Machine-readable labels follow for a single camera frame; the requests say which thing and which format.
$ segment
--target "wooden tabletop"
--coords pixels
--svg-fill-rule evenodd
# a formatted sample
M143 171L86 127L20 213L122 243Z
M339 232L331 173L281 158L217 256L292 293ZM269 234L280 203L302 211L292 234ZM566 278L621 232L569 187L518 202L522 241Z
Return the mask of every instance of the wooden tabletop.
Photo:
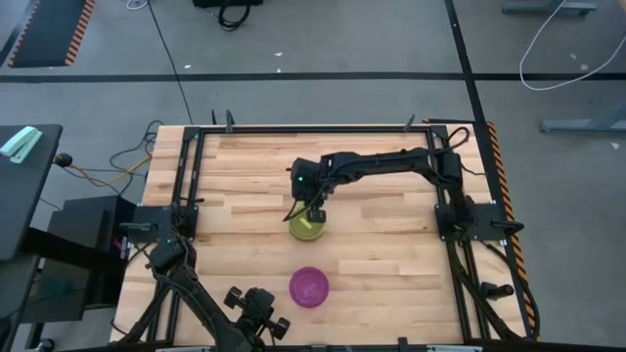
M183 128L159 128L144 205L169 203ZM315 242L295 240L282 222L292 202L285 169L296 157L319 160L320 155L335 152L375 154L414 147L426 148L423 134L208 135L198 190L205 202L199 203L195 241L202 284L218 302L231 286L243 292L255 286L272 292L276 296L273 318L291 321L279 344L395 344L399 336L408 337L412 344L462 342L445 245L438 237L433 212L435 188L423 177L371 176L338 187L325 204L325 234ZM473 135L456 152L466 167L483 171ZM188 168L192 156L190 152ZM466 192L476 202L491 199L484 176L466 172L464 178ZM482 245L473 248L482 281L512 285L511 273L500 258ZM123 330L132 327L153 297L155 282L145 264L139 255L126 271L115 316L115 324ZM290 298L291 274L304 266L321 269L330 280L329 297L318 308L300 308ZM473 303L466 297L472 334L478 337ZM512 330L524 334L514 296L492 304ZM222 308L232 320L241 313ZM165 304L159 336L164 336L168 310ZM263 337L270 340L267 333ZM113 331L112 340L119 338ZM184 304L175 344L213 344Z

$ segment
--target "concrete floor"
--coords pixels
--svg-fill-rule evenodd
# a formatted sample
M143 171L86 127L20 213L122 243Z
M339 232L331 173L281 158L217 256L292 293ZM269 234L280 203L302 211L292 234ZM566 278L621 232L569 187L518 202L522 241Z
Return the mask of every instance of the concrete floor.
M27 0L0 3L0 42ZM617 0L598 0L587 18L556 18L528 58L528 72L582 72L614 50L626 30ZM98 1L72 67L10 69L0 75L169 74L171 67L148 9ZM501 1L455 1L474 72L515 73L545 16L504 16ZM224 33L191 1L154 0L177 69L188 73L422 71L461 72L443 1L266 0L245 27ZM626 50L606 68L626 72ZM534 82L546 85L554 82ZM626 346L626 257L621 185L626 136L543 135L542 118L593 116L624 100L625 81L582 82L535 93L517 81L478 82L485 117L493 121L508 170L515 215L527 229L522 244L542 318L542 340ZM463 81L300 80L184 82L196 123L230 109L245 123L375 123L422 118L473 120ZM0 84L0 123L61 123L60 152L83 167L108 167L109 155L131 148L147 124L185 124L174 82ZM611 143L617 143L615 149ZM132 165L136 152L120 163ZM108 178L108 174L99 175ZM139 201L136 180L125 194ZM45 199L111 194L51 170ZM52 208L41 203L33 226L46 228ZM102 345L112 310L80 323L50 324L59 350ZM18 341L16 351L22 350Z

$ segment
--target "metal bracket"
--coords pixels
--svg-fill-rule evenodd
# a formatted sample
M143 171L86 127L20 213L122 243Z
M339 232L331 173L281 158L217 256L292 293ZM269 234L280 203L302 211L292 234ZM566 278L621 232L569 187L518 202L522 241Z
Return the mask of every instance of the metal bracket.
M183 142L191 141L192 139L196 138L199 133L199 127L185 127L185 132L183 132Z
M226 133L233 133L233 126L235 125L235 118L231 114L231 111L226 109Z
M491 226L502 229L505 235L513 236L524 229L524 224L517 221L492 221Z
M398 337L398 351L409 352L409 340L406 337Z
M328 345L311 345L311 352L327 352L328 350Z
M187 209L180 206L174 209L169 206L138 206L135 209L132 223L121 223L120 227L128 231L130 240L135 243L156 242L158 238L166 238L171 231L174 218L182 218L179 225L180 235L194 239L198 224L198 207Z
M528 14L528 13L550 13L559 6L560 0L535 0L535 1L508 1L502 6L502 13L508 14ZM585 16L591 11L596 11L598 6L592 2L567 1L560 8L559 12L573 13Z
M500 219L500 210L493 203L474 204L475 225L465 232L460 232L452 226L450 219L450 205L442 204L434 207L437 226L442 241L455 242L460 240L471 241L500 241L507 237L507 231L502 227L494 226Z
M448 139L448 127L443 125L431 126L430 131L441 139Z
M413 116L411 116L411 118L409 118L409 120L407 121L407 123L404 125L404 127L402 128L402 131L404 131L404 133L409 133L411 132L411 125L413 125L413 121L415 120L415 114L413 114Z

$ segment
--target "yellow and black caution tape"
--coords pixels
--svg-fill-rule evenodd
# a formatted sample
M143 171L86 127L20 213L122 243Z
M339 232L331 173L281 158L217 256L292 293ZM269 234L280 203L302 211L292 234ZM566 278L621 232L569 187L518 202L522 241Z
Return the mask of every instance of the yellow and black caution tape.
M95 0L86 0L85 6L80 13L80 19L78 19L78 23L76 24L76 31L71 37L69 48L67 48L66 65L68 66L73 65L76 61L76 57L78 56L78 49L80 48L80 43L82 43L82 38L85 36L85 31L87 31L87 23L89 23L91 14L93 14L94 12L94 1Z
M487 122L489 130L489 137L491 139L491 146L493 150L493 157L496 163L496 171L498 173L498 183L500 185L500 191L502 193L502 199L504 202L505 213L507 214L507 220L515 221L513 207L511 206L511 197L509 196L509 187L507 186L507 174L505 172L505 166L502 162L502 154L500 153L500 146L498 144L498 136L496 135L496 129L492 122ZM524 259L521 252L521 243L519 242L519 236L517 234L510 237L511 244L513 246L513 252L515 254L515 264L517 267L517 273L521 280L528 285L528 276L526 275L526 269L524 266ZM526 315L528 316L528 325L532 330L535 329L535 311L530 303L530 298L526 293L524 296L524 304L526 308Z
M30 22L32 21L32 17L35 15L35 12L37 11L38 7L39 7L39 1L37 1L32 6L32 11L30 12L30 16L28 16L28 20L26 21L26 24L23 26L22 34L20 35L20 38L18 39L18 42L16 43L15 48L13 49L13 54L11 54L11 58L9 58L9 67L13 67L13 61L16 59L16 54L20 50L23 37L26 35L26 32L28 31L28 28L30 27Z

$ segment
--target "black floor mat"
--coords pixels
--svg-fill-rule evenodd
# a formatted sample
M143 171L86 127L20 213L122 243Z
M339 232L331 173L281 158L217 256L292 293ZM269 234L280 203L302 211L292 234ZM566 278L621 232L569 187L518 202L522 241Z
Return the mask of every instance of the black floor mat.
M39 0L9 67L71 66L93 11L94 0Z

